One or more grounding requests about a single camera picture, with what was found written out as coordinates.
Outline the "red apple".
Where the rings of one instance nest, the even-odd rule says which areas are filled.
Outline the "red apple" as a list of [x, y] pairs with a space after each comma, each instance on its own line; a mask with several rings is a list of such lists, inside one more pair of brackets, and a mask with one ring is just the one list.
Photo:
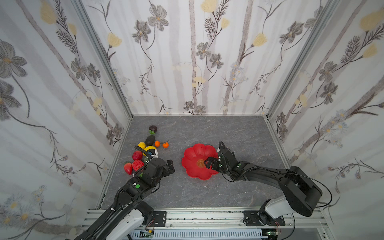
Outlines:
[[145, 163], [141, 160], [135, 160], [132, 163], [132, 168], [135, 172], [137, 172], [140, 168], [142, 168], [145, 165]]

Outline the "yellow lemon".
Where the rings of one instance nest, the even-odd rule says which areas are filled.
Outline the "yellow lemon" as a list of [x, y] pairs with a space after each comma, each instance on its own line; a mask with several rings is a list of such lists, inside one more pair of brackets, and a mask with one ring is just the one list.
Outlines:
[[157, 148], [154, 147], [154, 146], [147, 146], [146, 148], [144, 148], [145, 151], [150, 151], [150, 150], [156, 150]]

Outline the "red yellow pomegranate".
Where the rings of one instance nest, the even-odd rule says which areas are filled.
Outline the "red yellow pomegranate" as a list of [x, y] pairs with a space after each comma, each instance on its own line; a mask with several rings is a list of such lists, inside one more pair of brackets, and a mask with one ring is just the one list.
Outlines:
[[143, 153], [141, 151], [135, 151], [132, 155], [134, 161], [141, 161], [143, 159]]

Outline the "red flower-shaped fruit bowl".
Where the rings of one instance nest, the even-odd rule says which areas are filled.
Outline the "red flower-shaped fruit bowl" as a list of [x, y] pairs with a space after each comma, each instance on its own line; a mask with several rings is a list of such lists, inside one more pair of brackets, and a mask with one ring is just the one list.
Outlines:
[[209, 157], [218, 158], [216, 149], [213, 146], [198, 143], [185, 150], [182, 166], [189, 177], [206, 181], [219, 173], [211, 168], [206, 168], [204, 161]]

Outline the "dark green avocado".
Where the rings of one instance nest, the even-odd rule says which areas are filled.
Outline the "dark green avocado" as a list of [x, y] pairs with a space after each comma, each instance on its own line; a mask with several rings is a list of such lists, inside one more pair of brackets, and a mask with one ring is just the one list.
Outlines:
[[150, 135], [150, 136], [148, 136], [148, 137], [146, 138], [146, 140], [145, 140], [145, 144], [146, 144], [146, 146], [153, 146], [154, 143], [155, 143], [155, 141], [156, 141], [155, 136], [154, 136], [154, 135]]

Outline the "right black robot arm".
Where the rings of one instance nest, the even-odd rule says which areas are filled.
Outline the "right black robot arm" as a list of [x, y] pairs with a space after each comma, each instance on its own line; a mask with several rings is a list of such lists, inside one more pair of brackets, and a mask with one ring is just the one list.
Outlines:
[[259, 208], [256, 219], [262, 226], [269, 226], [284, 215], [299, 214], [311, 217], [315, 209], [325, 208], [332, 201], [320, 205], [321, 188], [326, 185], [309, 177], [297, 167], [270, 168], [258, 165], [250, 157], [239, 159], [235, 152], [219, 141], [217, 157], [208, 157], [204, 166], [221, 173], [231, 182], [258, 182], [280, 189], [283, 195], [266, 200]]

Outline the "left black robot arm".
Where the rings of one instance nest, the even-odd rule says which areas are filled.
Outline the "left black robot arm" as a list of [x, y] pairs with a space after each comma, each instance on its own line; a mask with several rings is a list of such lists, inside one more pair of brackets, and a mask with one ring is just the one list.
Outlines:
[[121, 240], [155, 220], [154, 209], [144, 199], [156, 191], [161, 179], [175, 173], [172, 160], [152, 158], [116, 193], [113, 203], [77, 240]]

